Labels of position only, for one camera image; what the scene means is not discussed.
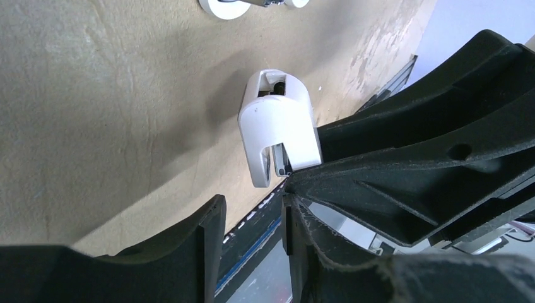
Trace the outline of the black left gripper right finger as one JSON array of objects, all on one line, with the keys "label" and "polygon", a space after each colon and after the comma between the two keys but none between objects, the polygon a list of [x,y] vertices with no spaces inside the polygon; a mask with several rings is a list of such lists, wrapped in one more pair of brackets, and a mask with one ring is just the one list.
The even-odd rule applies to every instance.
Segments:
[{"label": "black left gripper right finger", "polygon": [[294,302],[533,302],[534,263],[514,255],[379,256],[283,197],[283,246]]}]

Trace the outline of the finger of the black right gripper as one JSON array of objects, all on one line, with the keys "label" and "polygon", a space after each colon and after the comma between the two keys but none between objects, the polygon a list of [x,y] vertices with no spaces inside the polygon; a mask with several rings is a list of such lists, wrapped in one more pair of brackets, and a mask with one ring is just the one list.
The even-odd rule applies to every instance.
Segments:
[{"label": "finger of the black right gripper", "polygon": [[287,190],[402,246],[470,241],[534,210],[534,91],[458,106],[408,143],[297,173]]},{"label": "finger of the black right gripper", "polygon": [[426,141],[468,125],[534,88],[534,52],[478,32],[420,80],[319,128],[323,160]]}]

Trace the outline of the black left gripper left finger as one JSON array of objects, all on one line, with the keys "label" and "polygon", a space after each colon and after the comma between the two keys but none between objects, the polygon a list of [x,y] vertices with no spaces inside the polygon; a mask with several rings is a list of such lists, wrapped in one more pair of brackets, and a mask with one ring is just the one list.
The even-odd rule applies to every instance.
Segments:
[{"label": "black left gripper left finger", "polygon": [[2,302],[213,302],[225,231],[217,194],[175,225],[116,255],[67,246],[3,246]]}]

